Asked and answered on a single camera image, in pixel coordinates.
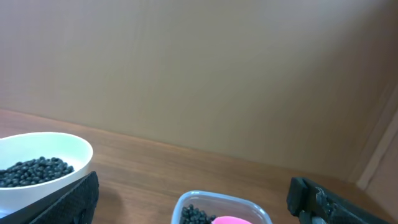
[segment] beige wall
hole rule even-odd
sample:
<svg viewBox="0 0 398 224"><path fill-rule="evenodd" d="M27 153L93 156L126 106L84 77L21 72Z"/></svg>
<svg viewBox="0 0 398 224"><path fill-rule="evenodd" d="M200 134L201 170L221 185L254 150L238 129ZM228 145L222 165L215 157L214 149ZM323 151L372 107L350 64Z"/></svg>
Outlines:
<svg viewBox="0 0 398 224"><path fill-rule="evenodd" d="M347 179L395 2L0 1L0 107Z"/></svg>

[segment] plastic container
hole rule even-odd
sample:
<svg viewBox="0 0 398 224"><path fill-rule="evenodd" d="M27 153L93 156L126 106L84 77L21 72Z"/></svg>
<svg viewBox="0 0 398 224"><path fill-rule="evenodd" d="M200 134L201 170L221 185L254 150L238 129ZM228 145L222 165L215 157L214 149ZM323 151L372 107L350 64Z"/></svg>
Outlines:
<svg viewBox="0 0 398 224"><path fill-rule="evenodd" d="M28 133L0 139L0 169L19 161L44 156L61 158L74 172L61 178L25 187L0 187L0 218L16 212L62 187L84 177L93 148L84 139L65 133Z"/></svg>
<svg viewBox="0 0 398 224"><path fill-rule="evenodd" d="M252 224L272 224L269 215L253 202L199 190L187 192L179 198L173 211L171 224L180 224L182 208L190 204L204 210L208 215L238 217Z"/></svg>

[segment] white bowl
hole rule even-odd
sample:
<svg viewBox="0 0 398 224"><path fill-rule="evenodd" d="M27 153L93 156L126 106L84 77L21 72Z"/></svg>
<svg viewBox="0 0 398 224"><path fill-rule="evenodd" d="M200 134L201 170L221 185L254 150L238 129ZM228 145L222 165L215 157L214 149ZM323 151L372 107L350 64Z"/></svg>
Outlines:
<svg viewBox="0 0 398 224"><path fill-rule="evenodd" d="M84 177L93 157L84 139L65 133L29 133L0 139L0 169L44 156L58 157L75 169L71 174L26 187L0 187L0 218L16 212L62 187Z"/></svg>

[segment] pink scoop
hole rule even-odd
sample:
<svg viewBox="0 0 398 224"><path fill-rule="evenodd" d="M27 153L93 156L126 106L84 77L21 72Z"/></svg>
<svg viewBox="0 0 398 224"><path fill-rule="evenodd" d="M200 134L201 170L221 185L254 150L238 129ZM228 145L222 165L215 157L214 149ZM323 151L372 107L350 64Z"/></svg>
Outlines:
<svg viewBox="0 0 398 224"><path fill-rule="evenodd" d="M218 217L212 224L251 224L246 220L236 217Z"/></svg>

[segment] wooden table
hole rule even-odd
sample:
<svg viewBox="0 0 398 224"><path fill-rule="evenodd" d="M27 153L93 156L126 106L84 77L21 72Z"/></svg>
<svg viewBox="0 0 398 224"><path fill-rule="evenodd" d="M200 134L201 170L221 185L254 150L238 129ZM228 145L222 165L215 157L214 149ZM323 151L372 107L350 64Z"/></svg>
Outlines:
<svg viewBox="0 0 398 224"><path fill-rule="evenodd" d="M36 131L71 133L93 145L90 168L100 182L93 223L170 223L177 199L189 190L245 198L260 205L273 223L299 223L285 202L294 176L306 176L393 222L354 185L329 177L0 110L0 138Z"/></svg>

